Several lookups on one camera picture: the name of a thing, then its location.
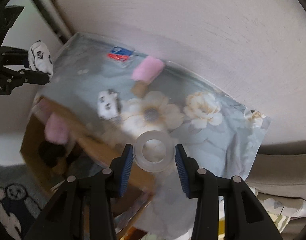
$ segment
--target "red and blue label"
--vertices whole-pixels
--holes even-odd
[[[107,54],[107,57],[112,58],[114,60],[121,61],[121,62],[125,62],[130,58],[132,53],[133,53],[133,51],[131,51],[131,50],[124,49],[124,48],[121,48],[121,47],[114,47]]]

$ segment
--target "white cloth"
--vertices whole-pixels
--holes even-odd
[[[297,198],[286,198],[259,193],[258,200],[263,207],[276,215],[293,218],[306,217],[306,201]]]
[[[29,67],[33,71],[48,74],[49,80],[53,76],[51,55],[47,46],[42,41],[33,43],[28,52]]]

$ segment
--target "transparent tape roll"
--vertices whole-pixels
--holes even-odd
[[[161,141],[166,149],[166,154],[159,162],[150,162],[143,155],[143,147],[149,140]],[[175,147],[171,137],[161,131],[148,131],[141,134],[137,139],[133,147],[133,157],[136,164],[145,171],[148,172],[161,172],[164,171],[174,160]]]

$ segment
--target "small white toy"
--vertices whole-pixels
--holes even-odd
[[[42,41],[33,43],[28,52],[29,67],[33,71],[48,74],[49,80],[53,76],[53,65],[50,52]]]
[[[99,117],[110,120],[118,117],[117,96],[113,90],[104,90],[99,93],[97,100],[97,113]]]

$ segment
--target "cartoon print fabric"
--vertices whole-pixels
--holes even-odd
[[[23,240],[46,198],[24,165],[0,166],[0,222],[15,240]]]

